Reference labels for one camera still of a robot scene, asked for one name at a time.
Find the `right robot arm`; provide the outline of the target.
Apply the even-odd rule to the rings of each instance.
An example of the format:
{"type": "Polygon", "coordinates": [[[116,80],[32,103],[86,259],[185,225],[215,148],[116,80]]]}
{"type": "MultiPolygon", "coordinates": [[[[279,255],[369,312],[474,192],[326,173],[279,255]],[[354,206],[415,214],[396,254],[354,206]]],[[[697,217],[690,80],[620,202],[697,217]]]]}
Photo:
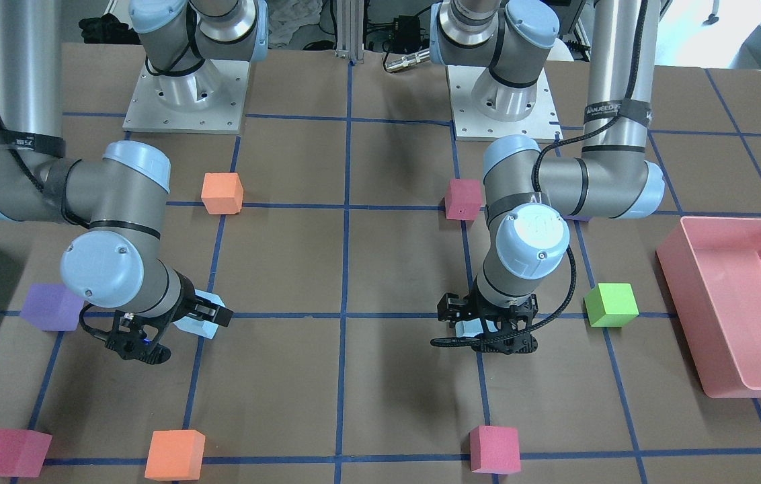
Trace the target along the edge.
{"type": "Polygon", "coordinates": [[[0,1],[0,220],[83,227],[62,255],[61,278],[95,306],[226,327],[232,312],[159,259],[165,154],[121,140],[101,160],[67,157],[59,18],[57,1],[0,1]]]}

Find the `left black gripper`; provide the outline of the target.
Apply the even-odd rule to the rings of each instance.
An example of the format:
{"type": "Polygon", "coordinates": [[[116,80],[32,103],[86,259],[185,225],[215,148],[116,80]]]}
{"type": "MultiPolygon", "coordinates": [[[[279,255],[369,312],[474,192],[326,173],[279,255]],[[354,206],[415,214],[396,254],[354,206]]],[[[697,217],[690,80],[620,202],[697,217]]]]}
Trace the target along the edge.
{"type": "Polygon", "coordinates": [[[479,319],[485,335],[492,336],[529,327],[538,311],[536,294],[529,294],[518,305],[501,307],[485,300],[478,291],[461,298],[454,293],[443,294],[437,303],[437,319],[447,321],[453,328],[455,322],[479,319]]]}

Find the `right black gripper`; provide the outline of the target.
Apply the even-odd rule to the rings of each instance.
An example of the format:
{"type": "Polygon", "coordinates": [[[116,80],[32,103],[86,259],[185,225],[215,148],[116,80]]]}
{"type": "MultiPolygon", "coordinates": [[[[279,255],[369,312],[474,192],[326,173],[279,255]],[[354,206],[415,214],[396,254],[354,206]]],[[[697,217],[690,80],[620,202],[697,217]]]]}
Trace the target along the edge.
{"type": "Polygon", "coordinates": [[[189,317],[193,321],[212,323],[218,327],[228,327],[233,318],[233,311],[214,302],[212,295],[199,293],[186,276],[175,273],[169,276],[165,299],[156,307],[156,313],[146,315],[146,325],[156,329],[165,329],[169,323],[189,317]]]}

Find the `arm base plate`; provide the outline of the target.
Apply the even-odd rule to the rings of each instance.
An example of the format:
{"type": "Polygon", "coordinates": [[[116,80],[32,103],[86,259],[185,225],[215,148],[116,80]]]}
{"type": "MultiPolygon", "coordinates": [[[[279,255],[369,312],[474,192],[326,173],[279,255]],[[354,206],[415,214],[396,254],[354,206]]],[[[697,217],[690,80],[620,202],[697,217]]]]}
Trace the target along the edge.
{"type": "Polygon", "coordinates": [[[555,101],[544,71],[525,88],[501,85],[483,67],[447,67],[455,136],[491,141],[524,134],[536,142],[562,137],[555,101]]]}
{"type": "Polygon", "coordinates": [[[198,71],[183,77],[153,76],[143,67],[123,128],[131,132],[239,134],[250,67],[243,61],[208,59],[198,71]]]}

